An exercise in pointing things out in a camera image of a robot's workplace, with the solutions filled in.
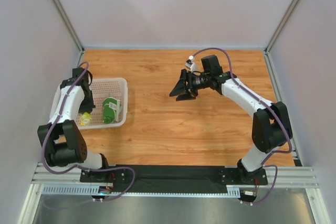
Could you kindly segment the lime yellow towel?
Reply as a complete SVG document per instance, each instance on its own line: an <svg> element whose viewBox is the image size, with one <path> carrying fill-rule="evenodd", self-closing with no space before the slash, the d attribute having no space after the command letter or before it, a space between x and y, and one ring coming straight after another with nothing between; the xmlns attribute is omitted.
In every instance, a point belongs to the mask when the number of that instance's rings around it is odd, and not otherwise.
<svg viewBox="0 0 336 224"><path fill-rule="evenodd" d="M92 116L90 113L88 112L84 112L80 118L79 118L79 121L80 121L80 125L81 126L88 126L91 124L91 121L92 121Z"/></svg>

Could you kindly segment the green dinosaur pattern towel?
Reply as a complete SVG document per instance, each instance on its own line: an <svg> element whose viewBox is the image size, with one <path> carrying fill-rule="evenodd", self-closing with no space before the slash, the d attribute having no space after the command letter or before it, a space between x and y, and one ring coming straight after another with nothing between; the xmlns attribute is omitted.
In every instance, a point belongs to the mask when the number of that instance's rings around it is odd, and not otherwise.
<svg viewBox="0 0 336 224"><path fill-rule="evenodd" d="M111 124L119 120L121 102L119 99L108 97L103 101L103 123Z"/></svg>

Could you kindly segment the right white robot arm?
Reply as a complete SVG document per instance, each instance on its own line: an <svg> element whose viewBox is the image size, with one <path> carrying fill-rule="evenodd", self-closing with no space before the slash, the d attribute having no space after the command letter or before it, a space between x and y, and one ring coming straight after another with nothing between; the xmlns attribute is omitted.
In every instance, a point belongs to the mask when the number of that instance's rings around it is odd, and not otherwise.
<svg viewBox="0 0 336 224"><path fill-rule="evenodd" d="M286 105L271 102L244 85L231 71L224 72L216 55L201 59L203 71L197 70L190 56L181 70L179 80L170 97L177 101L194 100L200 89L210 88L238 104L253 120L251 138L253 145L237 163L238 179L246 183L261 173L265 162L291 143L292 128Z"/></svg>

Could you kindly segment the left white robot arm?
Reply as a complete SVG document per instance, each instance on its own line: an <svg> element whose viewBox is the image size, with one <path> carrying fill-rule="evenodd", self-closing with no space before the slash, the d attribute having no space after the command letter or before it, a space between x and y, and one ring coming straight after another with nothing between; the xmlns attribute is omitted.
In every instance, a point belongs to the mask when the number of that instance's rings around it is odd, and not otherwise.
<svg viewBox="0 0 336 224"><path fill-rule="evenodd" d="M108 168L103 154L89 151L76 124L79 113L91 113L96 107L90 89L92 74L88 67L72 70L72 77L63 80L57 89L50 119L38 127L42 146L42 162L53 174L64 174L74 168L88 172Z"/></svg>

